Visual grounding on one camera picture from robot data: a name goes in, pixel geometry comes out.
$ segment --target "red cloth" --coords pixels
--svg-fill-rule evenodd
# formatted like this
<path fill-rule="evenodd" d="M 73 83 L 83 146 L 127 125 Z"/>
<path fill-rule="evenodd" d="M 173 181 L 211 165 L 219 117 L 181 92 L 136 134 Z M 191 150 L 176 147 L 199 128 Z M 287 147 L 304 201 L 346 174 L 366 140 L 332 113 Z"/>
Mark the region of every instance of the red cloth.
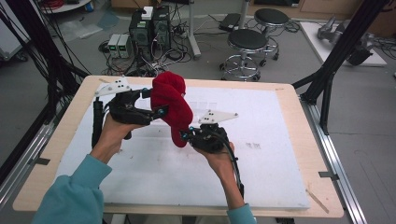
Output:
<path fill-rule="evenodd" d="M 167 71 L 152 80 L 151 109 L 169 105 L 168 114 L 162 120 L 171 127 L 172 140 L 177 147 L 187 145 L 181 140 L 179 131 L 187 131 L 192 122 L 192 111 L 183 98 L 185 94 L 184 78 L 177 74 Z"/>

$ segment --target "wooden table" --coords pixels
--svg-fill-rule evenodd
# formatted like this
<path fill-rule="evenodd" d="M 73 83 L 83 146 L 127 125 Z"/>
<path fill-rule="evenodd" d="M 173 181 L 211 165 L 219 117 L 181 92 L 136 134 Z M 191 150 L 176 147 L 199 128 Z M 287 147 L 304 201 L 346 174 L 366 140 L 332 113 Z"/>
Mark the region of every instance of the wooden table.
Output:
<path fill-rule="evenodd" d="M 112 82 L 118 77 L 86 77 L 75 98 L 68 107 L 56 131 L 49 140 L 41 158 L 49 159 L 48 165 L 37 164 L 28 176 L 13 207 L 18 211 L 36 211 L 53 182 L 58 165 L 73 139 L 74 133 L 91 103 L 94 92 L 103 82 Z M 151 85 L 152 78 L 128 77 L 129 83 Z M 189 87 L 237 88 L 274 91 L 277 95 L 283 118 L 287 124 L 290 141 L 299 165 L 311 207 L 307 210 L 253 209 L 256 217 L 341 217 L 344 214 L 338 195 L 330 178 L 321 178 L 318 172 L 327 168 L 320 155 L 315 137 L 305 117 L 300 101 L 290 84 L 233 82 L 186 79 Z M 173 214 L 190 216 L 224 216 L 224 207 L 165 206 L 106 204 L 106 213 L 118 214 Z"/>

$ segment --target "floor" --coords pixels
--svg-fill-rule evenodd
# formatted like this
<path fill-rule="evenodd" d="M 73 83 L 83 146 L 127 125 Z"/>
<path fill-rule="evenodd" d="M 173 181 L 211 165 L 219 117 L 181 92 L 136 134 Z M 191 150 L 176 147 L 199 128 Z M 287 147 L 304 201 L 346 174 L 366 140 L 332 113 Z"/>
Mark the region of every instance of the floor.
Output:
<path fill-rule="evenodd" d="M 92 74 L 101 74 L 106 69 L 106 59 L 98 46 L 112 34 L 127 32 L 127 12 L 118 12 L 120 18 L 108 13 L 106 4 L 98 1 L 93 13 L 84 10 L 57 15 L 60 23 L 81 21 L 83 25 L 101 24 L 104 31 L 86 39 L 74 39 L 67 45 Z M 224 12 L 236 12 L 231 6 Z M 197 10 L 197 15 L 205 15 Z M 216 16 L 221 21 L 224 16 Z M 218 24 L 212 18 L 195 18 L 195 33 L 219 33 Z M 226 43 L 227 35 L 196 35 L 202 52 L 199 60 L 174 63 L 169 69 L 184 78 L 214 79 L 221 77 L 219 65 L 234 53 Z M 54 38 L 65 55 L 59 38 Z M 303 32 L 283 32 L 276 37 L 281 51 L 278 61 L 268 60 L 261 68 L 260 82 L 293 83 L 316 72 L 321 62 L 310 47 Z M 385 67 L 342 66 L 332 85 L 332 100 L 329 113 L 329 132 L 347 173 L 349 182 L 361 205 L 368 223 L 393 223 L 396 220 L 396 61 L 377 50 L 388 63 Z M 303 93 L 306 86 L 296 90 Z M 0 164 L 18 144 L 35 117 L 46 103 L 46 82 L 31 61 L 8 62 L 0 68 Z M 30 223 L 34 213 L 17 212 L 12 201 L 18 192 L 11 195 L 0 211 L 0 223 Z M 111 215 L 105 215 L 109 221 Z M 139 217 L 131 218 L 139 223 Z M 258 223 L 276 223 L 271 217 L 258 217 Z M 295 218 L 295 223 L 351 223 L 347 214 L 342 218 Z"/>

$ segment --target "black stool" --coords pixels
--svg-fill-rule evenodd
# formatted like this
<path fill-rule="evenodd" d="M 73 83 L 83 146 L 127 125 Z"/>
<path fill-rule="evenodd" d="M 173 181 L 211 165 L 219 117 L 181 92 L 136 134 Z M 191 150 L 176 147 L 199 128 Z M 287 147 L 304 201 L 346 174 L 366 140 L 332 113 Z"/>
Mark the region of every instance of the black stool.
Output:
<path fill-rule="evenodd" d="M 273 8 L 262 8 L 254 13 L 254 20 L 258 24 L 264 26 L 264 29 L 262 30 L 262 34 L 267 39 L 268 44 L 266 47 L 264 59 L 260 62 L 260 66 L 265 66 L 266 56 L 268 52 L 272 52 L 276 50 L 276 54 L 274 55 L 273 59 L 277 60 L 277 58 L 279 57 L 279 45 L 268 34 L 274 28 L 284 27 L 285 24 L 289 21 L 289 17 L 285 13 L 279 10 Z M 272 42 L 274 42 L 275 44 L 270 45 L 269 43 L 270 40 L 272 40 Z"/>
<path fill-rule="evenodd" d="M 229 57 L 220 65 L 224 70 L 221 80 L 226 80 L 226 75 L 240 77 L 246 81 L 252 77 L 254 81 L 260 79 L 260 70 L 257 63 L 248 57 L 248 54 L 263 52 L 267 46 L 267 38 L 257 31 L 241 29 L 232 31 L 228 35 L 228 45 L 239 50 L 240 54 Z"/>

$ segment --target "human arm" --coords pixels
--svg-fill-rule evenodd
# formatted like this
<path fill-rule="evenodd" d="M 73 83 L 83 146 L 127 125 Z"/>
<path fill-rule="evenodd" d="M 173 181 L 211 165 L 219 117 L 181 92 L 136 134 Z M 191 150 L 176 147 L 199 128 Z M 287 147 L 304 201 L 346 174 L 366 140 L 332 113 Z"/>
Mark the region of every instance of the human arm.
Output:
<path fill-rule="evenodd" d="M 45 194 L 33 223 L 102 223 L 103 193 L 99 185 L 110 174 L 106 164 L 120 150 L 122 138 L 141 127 L 121 124 L 107 115 L 101 137 L 77 170 L 59 176 Z"/>
<path fill-rule="evenodd" d="M 231 142 L 230 147 L 234 151 L 234 146 Z M 220 180 L 227 200 L 229 209 L 229 211 L 227 211 L 227 215 L 231 224 L 255 224 L 256 220 L 251 213 L 250 206 L 248 203 L 245 203 L 236 184 L 233 164 L 227 149 L 224 148 L 219 153 L 208 153 L 199 148 L 196 148 L 195 150 L 206 157 L 209 166 L 213 169 Z"/>

